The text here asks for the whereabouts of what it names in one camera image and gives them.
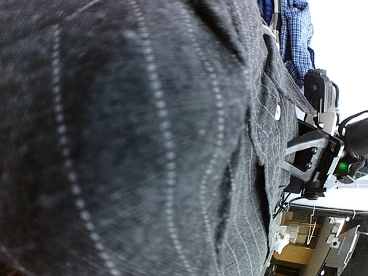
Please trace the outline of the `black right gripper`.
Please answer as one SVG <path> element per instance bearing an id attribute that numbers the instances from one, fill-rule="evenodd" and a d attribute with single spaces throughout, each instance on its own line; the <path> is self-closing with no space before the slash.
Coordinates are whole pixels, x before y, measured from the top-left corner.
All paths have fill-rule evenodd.
<path id="1" fill-rule="evenodd" d="M 316 200 L 327 191 L 325 185 L 332 177 L 343 184 L 351 184 L 367 175 L 367 120 L 339 125 L 333 136 L 310 124 L 299 121 L 299 137 L 288 142 L 282 168 L 290 173 L 286 193 Z"/>

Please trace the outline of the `black pinstriped long sleeve shirt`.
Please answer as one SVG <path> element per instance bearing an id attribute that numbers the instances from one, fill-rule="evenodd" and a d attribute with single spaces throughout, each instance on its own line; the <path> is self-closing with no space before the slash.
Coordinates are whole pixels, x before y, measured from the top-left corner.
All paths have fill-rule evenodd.
<path id="1" fill-rule="evenodd" d="M 1 264 L 263 275 L 297 108 L 257 1 L 2 1 Z"/>

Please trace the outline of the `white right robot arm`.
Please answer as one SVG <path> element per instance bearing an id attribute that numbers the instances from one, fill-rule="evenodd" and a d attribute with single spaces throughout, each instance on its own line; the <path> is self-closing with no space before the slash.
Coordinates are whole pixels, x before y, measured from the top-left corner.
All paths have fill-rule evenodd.
<path id="1" fill-rule="evenodd" d="M 343 120 L 334 134 L 299 120 L 299 136 L 288 142 L 286 150 L 287 156 L 294 155 L 294 161 L 286 160 L 282 165 L 290 173 L 290 182 L 284 192 L 316 200 L 324 196 L 332 178 L 342 184 L 351 184 L 365 177 L 367 119 L 350 122 L 363 113 Z"/>

